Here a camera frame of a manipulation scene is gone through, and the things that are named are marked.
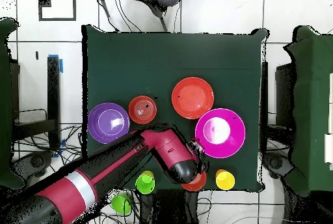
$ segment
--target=purple bowl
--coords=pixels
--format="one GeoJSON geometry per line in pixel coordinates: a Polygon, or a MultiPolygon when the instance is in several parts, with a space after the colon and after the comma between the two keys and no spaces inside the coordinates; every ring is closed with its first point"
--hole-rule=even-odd
{"type": "Polygon", "coordinates": [[[96,141],[108,144],[128,133],[128,114],[118,104],[99,104],[89,114],[88,130],[96,141]]]}
{"type": "Polygon", "coordinates": [[[227,158],[243,146],[245,125],[235,112],[223,108],[213,109],[199,119],[195,137],[207,155],[227,158]]]}

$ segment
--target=red plate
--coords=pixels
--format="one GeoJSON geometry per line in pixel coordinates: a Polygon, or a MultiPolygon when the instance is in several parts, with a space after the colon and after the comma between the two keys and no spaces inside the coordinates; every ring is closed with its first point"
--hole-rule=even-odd
{"type": "Polygon", "coordinates": [[[147,124],[155,118],[157,112],[155,102],[147,96],[138,96],[129,104],[128,113],[137,124],[147,124]]]}
{"type": "Polygon", "coordinates": [[[186,119],[199,119],[213,106],[214,94],[203,79],[187,77],[174,87],[171,99],[179,115],[186,119]]]}
{"type": "Polygon", "coordinates": [[[202,174],[198,173],[195,179],[193,179],[190,183],[182,184],[181,186],[187,191],[199,191],[200,189],[202,189],[202,187],[205,186],[206,181],[207,175],[205,172],[203,172],[202,174]]]}

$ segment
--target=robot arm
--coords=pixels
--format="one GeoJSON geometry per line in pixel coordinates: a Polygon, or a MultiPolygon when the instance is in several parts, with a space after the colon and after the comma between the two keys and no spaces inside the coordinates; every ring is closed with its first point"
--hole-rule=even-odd
{"type": "Polygon", "coordinates": [[[198,173],[196,156],[174,129],[150,126],[99,148],[69,175],[12,207],[5,224],[70,224],[149,152],[174,183],[189,183],[198,173]]]}

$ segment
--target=yellow cup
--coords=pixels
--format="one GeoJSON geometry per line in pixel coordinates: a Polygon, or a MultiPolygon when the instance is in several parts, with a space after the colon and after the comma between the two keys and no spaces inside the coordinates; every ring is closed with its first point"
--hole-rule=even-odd
{"type": "Polygon", "coordinates": [[[228,191],[235,186],[235,177],[225,169],[219,169],[216,172],[215,178],[216,185],[224,191],[228,191]]]}
{"type": "Polygon", "coordinates": [[[143,173],[140,174],[142,176],[143,179],[145,179],[145,176],[150,176],[151,178],[153,178],[153,173],[151,171],[144,171],[143,173]]]}

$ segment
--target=lime green cup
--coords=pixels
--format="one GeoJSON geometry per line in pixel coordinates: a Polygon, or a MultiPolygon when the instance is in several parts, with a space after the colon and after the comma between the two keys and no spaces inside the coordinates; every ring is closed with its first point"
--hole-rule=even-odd
{"type": "Polygon", "coordinates": [[[143,195],[148,195],[155,188],[155,179],[151,171],[144,171],[140,174],[137,181],[135,182],[135,187],[143,195]]]}
{"type": "Polygon", "coordinates": [[[111,207],[119,214],[130,213],[131,203],[131,197],[127,193],[120,193],[111,199],[111,207]]]}

